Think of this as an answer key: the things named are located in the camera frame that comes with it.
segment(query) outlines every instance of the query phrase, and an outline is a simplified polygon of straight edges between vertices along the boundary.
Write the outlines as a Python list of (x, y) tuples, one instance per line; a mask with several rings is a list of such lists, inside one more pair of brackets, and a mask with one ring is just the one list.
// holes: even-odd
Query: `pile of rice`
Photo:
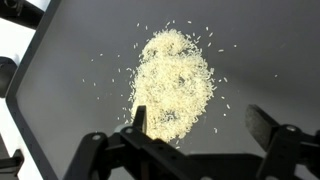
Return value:
[(147, 135), (166, 142), (183, 138), (213, 97), (213, 68), (190, 39), (175, 29), (155, 32), (130, 83), (131, 123), (147, 106)]

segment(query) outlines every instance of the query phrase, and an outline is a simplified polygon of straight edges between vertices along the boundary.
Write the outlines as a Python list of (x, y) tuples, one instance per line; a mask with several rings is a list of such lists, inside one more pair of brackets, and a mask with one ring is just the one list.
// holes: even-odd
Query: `screw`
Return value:
[(92, 137), (93, 140), (97, 141), (101, 138), (101, 136), (99, 134), (96, 134)]
[(132, 133), (133, 132), (133, 130), (131, 129), (131, 128), (128, 128), (127, 130), (126, 130), (126, 133), (128, 133), (128, 134), (130, 134), (130, 133)]
[(200, 180), (213, 180), (211, 177), (203, 176)]
[(297, 128), (294, 126), (287, 126), (287, 130), (294, 132), (297, 130)]
[(279, 180), (277, 177), (274, 176), (267, 176), (266, 180)]

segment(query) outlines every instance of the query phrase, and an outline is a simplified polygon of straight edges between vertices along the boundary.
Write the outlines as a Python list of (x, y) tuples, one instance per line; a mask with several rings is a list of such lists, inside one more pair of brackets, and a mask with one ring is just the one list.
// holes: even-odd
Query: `gray tray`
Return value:
[[(7, 104), (42, 175), (61, 179), (85, 134), (111, 135), (130, 117), (122, 110), (131, 107), (125, 69), (137, 67), (145, 40), (175, 20), (168, 28), (201, 35), (215, 79), (228, 78), (180, 150), (263, 156), (244, 125), (248, 104), (281, 124), (319, 129), (319, 9), (318, 0), (52, 0)], [(119, 171), (111, 179), (127, 177)]]

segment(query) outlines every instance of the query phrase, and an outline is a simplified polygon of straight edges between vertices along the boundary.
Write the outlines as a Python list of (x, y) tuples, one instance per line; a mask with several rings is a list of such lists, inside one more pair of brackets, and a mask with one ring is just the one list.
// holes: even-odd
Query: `metal plate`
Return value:
[(228, 79), (217, 83), (207, 113), (180, 140), (181, 151), (263, 155), (245, 129), (248, 104), (308, 133), (320, 125), (319, 1), (59, 2), (49, 5), (7, 99), (44, 177), (63, 177), (85, 134), (111, 135), (130, 117), (122, 110), (131, 107), (126, 68), (139, 65), (146, 39), (172, 20), (176, 23), (168, 28), (202, 36), (199, 47), (215, 68), (215, 79)]

